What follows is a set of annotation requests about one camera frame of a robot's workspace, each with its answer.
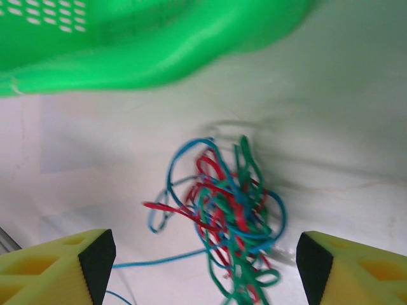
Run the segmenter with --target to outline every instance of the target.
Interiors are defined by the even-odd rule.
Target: red wire
[[[216,203],[212,206],[211,210],[208,211],[210,213],[211,222],[210,224],[205,223],[202,220],[203,215],[201,214],[200,210],[198,210],[197,214],[194,215],[194,211],[191,208],[188,208],[188,204],[195,205],[197,196],[204,190],[207,189],[210,191],[209,196],[205,197],[202,201],[203,207],[207,207],[210,202],[210,199],[219,195],[225,197],[228,201],[230,207],[235,214],[235,221],[237,227],[243,231],[248,233],[250,231],[249,226],[247,225],[247,220],[245,219],[245,209],[242,205],[238,204],[235,201],[235,197],[232,193],[229,193],[225,189],[221,189],[217,187],[213,180],[210,178],[211,172],[215,173],[215,179],[218,181],[226,180],[226,174],[224,173],[221,165],[219,164],[219,160],[217,158],[217,154],[213,149],[206,149],[196,160],[197,166],[197,174],[198,177],[195,180],[195,183],[192,184],[189,188],[187,188],[184,196],[183,196],[183,205],[179,208],[169,207],[162,203],[153,203],[153,202],[145,202],[144,206],[148,208],[152,208],[155,210],[161,210],[165,212],[172,212],[172,213],[179,213],[185,217],[188,217],[192,221],[197,224],[198,233],[201,235],[202,238],[206,238],[206,232],[209,234],[209,242],[210,246],[215,244],[219,244],[223,240],[223,236],[221,236],[221,232],[223,234],[230,234],[227,228],[226,216],[223,210],[221,210]],[[258,186],[258,182],[251,178],[251,182]],[[247,193],[249,189],[249,183],[245,183],[241,190],[244,193]],[[265,202],[268,197],[268,191],[264,189],[263,196],[261,201],[253,208],[255,213],[260,213],[262,209],[265,207]],[[236,236],[236,242],[241,251],[245,250],[245,242],[239,236]],[[223,245],[217,249],[214,249],[214,255],[219,258],[222,264],[226,267],[231,266],[232,264],[232,257],[227,245]],[[241,257],[242,252],[236,252],[235,255]],[[266,264],[267,268],[271,269],[272,265],[268,262],[267,258],[260,254],[261,260]],[[228,274],[225,277],[231,277],[231,270],[227,270]],[[248,285],[247,289],[252,294],[251,299],[253,303],[257,303],[260,301],[259,293],[255,289],[254,286]]]

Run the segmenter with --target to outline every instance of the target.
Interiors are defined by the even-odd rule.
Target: white floor
[[[0,226],[23,247],[110,227],[118,262],[201,248],[181,217],[150,233],[140,202],[183,142],[215,135],[226,147],[245,133],[290,213],[281,247],[318,230],[407,255],[406,10],[331,0],[275,46],[167,88],[0,99]],[[273,303],[306,304],[297,270],[276,266]],[[138,305],[223,300],[204,256],[122,275]],[[118,273],[109,287],[130,298]]]

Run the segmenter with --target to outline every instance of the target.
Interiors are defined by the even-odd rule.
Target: cable
[[[191,252],[188,252],[188,253],[185,253],[185,254],[180,254],[180,255],[167,257],[167,258],[164,258],[164,259],[157,259],[156,261],[126,262],[126,263],[123,263],[123,264],[114,264],[113,269],[123,269],[123,268],[130,268],[130,267],[154,266],[154,265],[165,264],[167,262],[179,261],[181,259],[186,259],[188,257],[203,254],[205,252],[209,252],[211,250],[214,250],[217,247],[219,247],[219,245],[215,245],[213,247],[210,247],[210,249],[204,248],[204,249],[200,249],[200,250],[196,250],[196,251],[191,251]]]
[[[172,174],[177,161],[190,149],[202,144],[207,148],[197,157],[196,175],[173,182]],[[115,264],[113,269],[152,266],[207,254],[210,277],[225,296],[224,304],[235,300],[239,305],[259,301],[269,305],[263,289],[275,285],[280,280],[280,273],[268,262],[264,252],[269,253],[284,233],[287,212],[280,196],[264,188],[264,179],[252,157],[247,137],[240,138],[234,152],[235,169],[230,170],[212,138],[187,142],[170,162],[166,188],[156,201],[144,203],[145,207],[151,209],[148,227],[153,233],[163,231],[169,219],[174,214],[180,214],[194,222],[195,231],[205,248],[155,261]],[[190,186],[181,199],[175,188],[185,183]],[[267,197],[274,199],[281,212],[277,232],[268,226]],[[177,207],[169,205],[170,198]],[[162,212],[162,219],[155,226],[157,211]],[[226,277],[233,281],[231,291],[223,287],[214,266],[227,272]],[[262,280],[265,275],[272,279]]]
[[[127,305],[133,305],[132,303],[130,303],[128,300],[126,300],[124,297],[122,297],[120,294],[117,294],[116,292],[107,290],[106,291],[107,294],[111,294],[115,297],[117,297],[118,299],[122,300],[124,303],[126,303]]]

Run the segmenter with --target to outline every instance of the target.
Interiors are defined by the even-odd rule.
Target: basket hole
[[[65,24],[71,24],[72,21],[68,18],[65,17],[59,17],[59,20],[61,20],[61,22],[64,22]]]
[[[39,6],[39,3],[35,0],[27,0],[27,3],[32,6]]]
[[[81,8],[84,8],[84,7],[85,7],[85,4],[84,4],[83,2],[81,2],[81,1],[74,1],[74,4],[75,4],[76,6],[81,7]]]
[[[339,240],[329,240],[328,241],[332,246],[336,247],[336,248],[341,248],[341,249],[349,249],[350,245],[339,241]]]
[[[0,284],[0,305],[6,304],[14,295],[18,294],[24,286]]]
[[[14,15],[23,15],[23,13],[21,12],[21,10],[19,10],[18,8],[8,8],[7,9],[10,13],[14,14]]]
[[[395,262],[363,260],[359,264],[379,281],[407,280],[407,271]]]
[[[86,29],[80,25],[75,25],[75,29],[80,32],[86,32]]]
[[[9,268],[5,269],[4,275],[40,275],[47,270],[54,262],[58,260],[57,256],[37,256],[27,257],[16,261]]]
[[[407,304],[407,292],[396,294],[396,295],[400,298],[400,300],[402,300],[404,303]]]
[[[85,24],[86,20],[80,17],[75,17],[75,21],[79,24]]]
[[[53,8],[56,7],[55,3],[49,0],[44,0],[45,5],[52,6]]]
[[[66,6],[67,8],[70,8],[70,7],[71,7],[71,4],[70,4],[69,2],[67,2],[67,1],[60,0],[59,3],[60,3],[62,6]]]
[[[85,16],[85,11],[83,11],[83,10],[79,10],[79,9],[76,8],[74,10],[74,12],[77,13],[78,15]]]
[[[71,33],[72,29],[70,27],[66,27],[65,25],[61,25],[59,27],[62,31],[67,32],[67,33]]]
[[[52,15],[52,16],[55,16],[55,15],[56,15],[56,12],[53,11],[53,10],[50,10],[49,8],[45,8],[45,9],[44,9],[44,13],[46,13],[46,14],[48,14],[48,15]]]
[[[76,237],[76,238],[71,238],[67,241],[64,242],[64,245],[79,245],[82,241],[84,241],[84,237]]]
[[[48,17],[45,17],[45,18],[44,18],[44,21],[45,21],[46,23],[48,23],[48,24],[56,24],[56,23],[57,23],[54,19],[48,18]]]
[[[39,11],[36,10],[35,8],[27,8],[27,12],[31,15],[36,15],[39,16]]]
[[[71,12],[68,10],[65,10],[64,8],[60,8],[59,12],[63,15],[71,16]]]
[[[38,19],[35,19],[35,18],[32,18],[32,17],[27,17],[26,19],[31,24],[40,24],[41,23]]]
[[[8,0],[8,2],[10,2],[11,4],[17,5],[17,6],[21,6],[20,0]]]

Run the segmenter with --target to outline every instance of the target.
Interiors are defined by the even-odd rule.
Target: green plastic basket
[[[312,0],[0,0],[0,96],[180,79],[290,32]]]

